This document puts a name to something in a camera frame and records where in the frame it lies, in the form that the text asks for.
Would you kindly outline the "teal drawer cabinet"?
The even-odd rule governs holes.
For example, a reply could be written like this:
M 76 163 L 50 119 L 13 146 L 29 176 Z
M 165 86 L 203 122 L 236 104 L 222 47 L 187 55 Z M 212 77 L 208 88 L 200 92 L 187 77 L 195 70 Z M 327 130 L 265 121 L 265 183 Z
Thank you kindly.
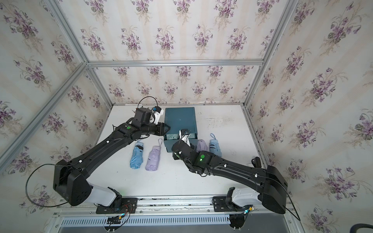
M 172 146 L 179 141 L 179 131 L 188 129 L 190 131 L 190 145 L 195 148 L 198 142 L 197 121 L 194 107 L 166 108 L 165 124 L 171 127 L 164 136 L 166 151 L 171 153 Z

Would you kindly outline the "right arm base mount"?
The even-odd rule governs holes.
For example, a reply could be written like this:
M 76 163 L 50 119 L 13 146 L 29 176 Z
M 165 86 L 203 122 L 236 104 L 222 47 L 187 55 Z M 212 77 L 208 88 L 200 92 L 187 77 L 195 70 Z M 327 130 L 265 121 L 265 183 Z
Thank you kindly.
M 235 190 L 235 187 L 231 187 L 226 196 L 215 196 L 212 198 L 211 203 L 214 212 L 243 212 L 244 214 L 247 214 L 254 209 L 252 204 L 243 206 L 235 204 L 233 202 L 233 193 Z

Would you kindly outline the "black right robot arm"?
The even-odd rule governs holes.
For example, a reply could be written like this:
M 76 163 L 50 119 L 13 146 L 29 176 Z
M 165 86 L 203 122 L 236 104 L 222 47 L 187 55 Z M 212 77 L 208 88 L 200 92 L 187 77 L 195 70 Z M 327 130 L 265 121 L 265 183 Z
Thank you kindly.
M 211 152 L 197 152 L 184 141 L 178 141 L 172 146 L 173 154 L 184 162 L 190 172 L 201 177 L 213 175 L 246 185 L 258 193 L 257 199 L 262 205 L 277 214 L 287 211 L 288 184 L 279 170 L 273 166 L 263 169 L 258 166 L 248 167 L 223 159 Z

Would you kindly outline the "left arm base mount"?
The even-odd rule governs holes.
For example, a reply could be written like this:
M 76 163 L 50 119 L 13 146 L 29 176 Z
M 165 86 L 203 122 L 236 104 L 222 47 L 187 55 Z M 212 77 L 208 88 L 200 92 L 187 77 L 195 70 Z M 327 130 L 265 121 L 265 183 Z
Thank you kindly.
M 122 198 L 115 200 L 110 206 L 98 205 L 96 214 L 134 214 L 137 208 L 138 198 Z

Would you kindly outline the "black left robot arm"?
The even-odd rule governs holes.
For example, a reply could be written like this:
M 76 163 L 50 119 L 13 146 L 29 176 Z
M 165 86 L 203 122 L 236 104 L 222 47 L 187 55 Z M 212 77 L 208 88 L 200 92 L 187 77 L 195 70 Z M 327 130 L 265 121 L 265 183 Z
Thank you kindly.
M 70 161 L 59 161 L 54 165 L 53 190 L 71 206 L 94 203 L 119 212 L 122 195 L 113 188 L 93 185 L 87 179 L 102 163 L 131 143 L 150 135 L 164 136 L 170 126 L 159 121 L 163 113 L 159 106 L 137 108 L 134 117 L 116 126 L 95 147 Z

